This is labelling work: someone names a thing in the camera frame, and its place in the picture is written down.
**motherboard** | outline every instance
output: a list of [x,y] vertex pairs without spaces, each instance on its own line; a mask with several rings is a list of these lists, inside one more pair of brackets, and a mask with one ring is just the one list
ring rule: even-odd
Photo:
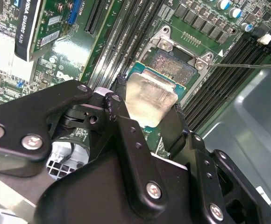
[[270,62],[271,0],[0,0],[0,104],[71,79],[110,88],[142,66],[178,87],[168,107],[198,131],[255,74],[242,64]]

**pcie slot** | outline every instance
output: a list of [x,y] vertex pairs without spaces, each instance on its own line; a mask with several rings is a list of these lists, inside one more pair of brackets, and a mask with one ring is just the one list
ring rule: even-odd
[[94,33],[106,2],[106,0],[96,0],[94,2],[84,31],[90,34]]
[[[259,64],[267,57],[267,49],[244,37],[235,45],[222,63]],[[253,72],[247,68],[217,68],[198,93],[185,107],[186,121],[193,131],[198,131]]]

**white connector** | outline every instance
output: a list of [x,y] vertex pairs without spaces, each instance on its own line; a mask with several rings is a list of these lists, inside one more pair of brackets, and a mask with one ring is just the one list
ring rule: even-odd
[[271,35],[265,34],[263,37],[259,38],[257,41],[263,45],[267,45],[271,41]]

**metal rod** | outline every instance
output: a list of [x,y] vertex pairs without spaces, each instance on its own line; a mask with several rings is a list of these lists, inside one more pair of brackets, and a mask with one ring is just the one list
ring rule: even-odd
[[239,67],[250,69],[271,69],[271,64],[209,64],[210,67]]

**capacitor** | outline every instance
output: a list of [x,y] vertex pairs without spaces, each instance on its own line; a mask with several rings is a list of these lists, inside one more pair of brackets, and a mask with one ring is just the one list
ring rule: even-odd
[[218,9],[221,10],[226,10],[227,8],[229,8],[229,6],[230,6],[229,0],[219,0],[217,3]]
[[244,32],[251,32],[253,30],[252,24],[243,23],[242,24],[242,31]]
[[242,14],[242,11],[239,8],[232,8],[229,11],[230,18],[239,18],[241,16],[241,14]]

